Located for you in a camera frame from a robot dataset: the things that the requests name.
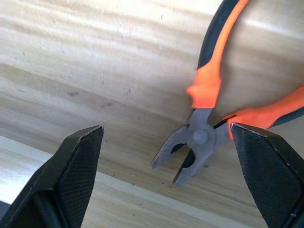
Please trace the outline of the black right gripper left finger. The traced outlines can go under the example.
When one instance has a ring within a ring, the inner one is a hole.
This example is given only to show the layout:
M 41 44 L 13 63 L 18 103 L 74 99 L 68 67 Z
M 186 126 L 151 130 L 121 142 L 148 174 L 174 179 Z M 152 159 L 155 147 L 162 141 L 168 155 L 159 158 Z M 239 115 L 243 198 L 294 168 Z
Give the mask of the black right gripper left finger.
M 0 219 L 0 228 L 81 228 L 93 192 L 104 129 L 66 137 Z

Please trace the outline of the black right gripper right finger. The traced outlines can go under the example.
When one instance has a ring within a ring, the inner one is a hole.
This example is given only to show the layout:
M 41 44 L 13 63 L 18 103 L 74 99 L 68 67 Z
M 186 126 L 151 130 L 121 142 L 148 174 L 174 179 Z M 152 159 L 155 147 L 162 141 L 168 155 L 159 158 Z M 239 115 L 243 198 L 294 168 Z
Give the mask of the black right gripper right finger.
M 234 123 L 243 176 L 268 228 L 304 228 L 304 159 L 281 136 Z

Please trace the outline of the orange and black handled pliers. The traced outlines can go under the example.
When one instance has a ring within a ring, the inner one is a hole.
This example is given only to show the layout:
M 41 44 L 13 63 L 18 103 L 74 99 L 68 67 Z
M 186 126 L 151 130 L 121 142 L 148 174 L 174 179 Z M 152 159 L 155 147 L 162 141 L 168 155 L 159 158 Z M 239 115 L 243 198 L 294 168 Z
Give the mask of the orange and black handled pliers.
M 194 83 L 187 92 L 192 98 L 192 112 L 187 123 L 174 131 L 152 160 L 156 168 L 170 160 L 171 155 L 186 145 L 190 148 L 186 159 L 173 179 L 173 185 L 187 182 L 214 149 L 233 138 L 231 125 L 240 123 L 262 129 L 291 121 L 304 113 L 304 85 L 280 101 L 260 108 L 249 108 L 227 115 L 211 125 L 208 118 L 213 111 L 221 86 L 220 65 L 230 31 L 248 0 L 223 0 L 209 24 L 198 60 Z

